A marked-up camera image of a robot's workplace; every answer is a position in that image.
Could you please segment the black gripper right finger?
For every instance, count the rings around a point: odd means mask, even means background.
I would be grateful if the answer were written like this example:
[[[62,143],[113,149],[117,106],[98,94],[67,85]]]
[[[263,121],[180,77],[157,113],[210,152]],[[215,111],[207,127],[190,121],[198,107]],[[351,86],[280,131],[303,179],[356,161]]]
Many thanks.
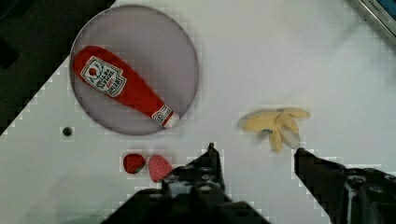
[[[332,224],[396,224],[395,176],[375,168],[347,168],[298,148],[294,173]]]

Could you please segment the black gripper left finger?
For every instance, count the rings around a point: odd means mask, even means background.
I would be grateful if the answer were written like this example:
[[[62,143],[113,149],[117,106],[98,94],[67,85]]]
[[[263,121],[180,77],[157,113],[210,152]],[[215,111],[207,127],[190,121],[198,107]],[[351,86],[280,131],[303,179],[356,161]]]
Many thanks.
[[[225,193],[219,153],[210,144],[168,174],[158,189],[138,191],[102,224],[270,224]]]

